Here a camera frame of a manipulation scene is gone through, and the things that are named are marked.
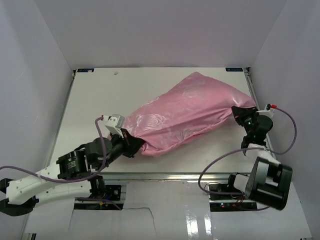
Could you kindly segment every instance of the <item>gray wall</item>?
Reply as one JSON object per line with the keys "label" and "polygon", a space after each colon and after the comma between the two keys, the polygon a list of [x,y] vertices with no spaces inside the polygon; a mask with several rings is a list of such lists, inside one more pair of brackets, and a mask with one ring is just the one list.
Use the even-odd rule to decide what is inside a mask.
{"label": "gray wall", "polygon": [[[33,0],[0,0],[0,29],[0,166],[38,171],[48,156],[72,71]],[[0,179],[24,176],[14,170],[0,173]],[[18,239],[24,220],[1,213],[0,238]]]}
{"label": "gray wall", "polygon": [[72,69],[251,66],[286,0],[35,0]]}
{"label": "gray wall", "polygon": [[[279,159],[292,166],[293,181],[314,239],[320,239],[320,1],[288,0],[252,65],[259,103],[276,104],[293,115],[298,136]],[[273,147],[284,150],[293,137],[290,120],[274,116]]]}

